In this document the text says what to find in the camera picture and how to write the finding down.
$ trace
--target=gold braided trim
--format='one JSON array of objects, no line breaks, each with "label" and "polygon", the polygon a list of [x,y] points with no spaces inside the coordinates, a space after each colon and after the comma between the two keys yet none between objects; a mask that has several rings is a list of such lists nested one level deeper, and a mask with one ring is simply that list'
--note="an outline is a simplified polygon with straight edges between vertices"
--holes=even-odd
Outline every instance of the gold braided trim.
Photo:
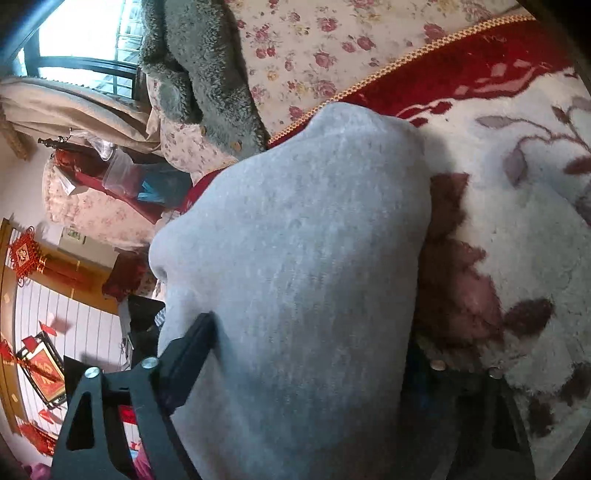
[{"label": "gold braided trim", "polygon": [[304,115],[298,118],[295,122],[291,125],[285,127],[279,133],[273,135],[271,139],[267,142],[267,146],[271,146],[273,143],[277,142],[278,140],[282,139],[284,136],[292,133],[295,129],[305,124],[310,118],[312,118],[321,108],[324,108],[329,103],[339,102],[343,98],[361,90],[363,87],[369,85],[374,80],[378,80],[379,78],[392,73],[394,70],[400,68],[402,65],[406,65],[413,60],[416,60],[423,55],[430,53],[438,48],[444,47],[445,45],[449,45],[452,42],[457,40],[461,40],[463,38],[469,37],[476,33],[480,33],[482,31],[488,30],[493,27],[499,27],[501,25],[507,25],[510,23],[516,22],[526,22],[535,20],[534,17],[531,15],[509,15],[507,17],[497,17],[491,20],[487,20],[486,22],[479,23],[478,25],[474,25],[473,27],[465,28],[464,30],[460,30],[459,32],[452,33],[447,37],[440,38],[439,40],[435,40],[427,45],[422,46],[406,55],[400,57],[398,60],[386,65],[385,67],[378,70],[376,73],[372,73],[370,76],[366,77],[365,79],[357,82],[351,88],[346,89],[343,92],[337,93],[333,97],[329,98],[327,101],[322,102],[320,105],[315,106],[313,109],[308,110]]}]

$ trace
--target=gray fabric garment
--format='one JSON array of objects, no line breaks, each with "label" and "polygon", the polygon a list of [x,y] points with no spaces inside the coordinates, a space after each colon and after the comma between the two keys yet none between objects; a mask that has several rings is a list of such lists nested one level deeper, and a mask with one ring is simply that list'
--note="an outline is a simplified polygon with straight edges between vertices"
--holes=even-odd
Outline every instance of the gray fabric garment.
[{"label": "gray fabric garment", "polygon": [[243,159],[265,150],[265,129],[230,15],[223,0],[142,0],[140,63],[160,81],[167,117],[202,124],[208,139]]},{"label": "gray fabric garment", "polygon": [[430,220],[417,130],[347,104],[221,173],[158,233],[158,350],[219,342],[173,423],[205,480],[383,478]]}]

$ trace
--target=floral padded fabric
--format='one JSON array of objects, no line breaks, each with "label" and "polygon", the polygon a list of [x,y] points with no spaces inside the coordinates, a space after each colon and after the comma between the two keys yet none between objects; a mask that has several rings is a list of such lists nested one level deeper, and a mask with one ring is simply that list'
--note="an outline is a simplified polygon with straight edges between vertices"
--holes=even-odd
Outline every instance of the floral padded fabric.
[{"label": "floral padded fabric", "polygon": [[[517,6],[515,0],[226,0],[269,134],[381,67]],[[148,82],[156,114],[157,85]],[[235,161],[198,125],[161,118],[165,158],[198,180]]]},{"label": "floral padded fabric", "polygon": [[43,172],[43,203],[49,220],[125,250],[150,244],[155,226],[132,207],[92,189],[66,195],[53,166],[50,159]]}]

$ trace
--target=framed picture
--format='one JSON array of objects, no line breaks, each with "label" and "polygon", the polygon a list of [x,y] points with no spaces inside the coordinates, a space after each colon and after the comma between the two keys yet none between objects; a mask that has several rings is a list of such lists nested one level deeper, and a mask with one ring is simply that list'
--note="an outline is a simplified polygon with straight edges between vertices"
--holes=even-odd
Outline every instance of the framed picture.
[{"label": "framed picture", "polygon": [[[33,338],[37,342],[35,351],[30,352],[27,347],[23,347],[15,356],[20,360],[29,362],[34,367],[31,369],[23,368],[22,371],[37,395],[43,400],[47,409],[52,410],[66,401],[64,365],[45,332],[40,332]],[[53,379],[41,375],[35,371],[36,369],[46,372]]]}]

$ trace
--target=light gray sweater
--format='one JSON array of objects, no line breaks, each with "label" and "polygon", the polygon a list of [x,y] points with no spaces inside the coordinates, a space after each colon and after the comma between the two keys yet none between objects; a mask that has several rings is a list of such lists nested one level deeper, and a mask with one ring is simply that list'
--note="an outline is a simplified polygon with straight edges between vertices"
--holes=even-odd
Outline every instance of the light gray sweater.
[{"label": "light gray sweater", "polygon": [[415,128],[338,103],[156,236],[160,352],[199,313],[219,319],[173,415],[204,480],[387,476],[429,220]]}]

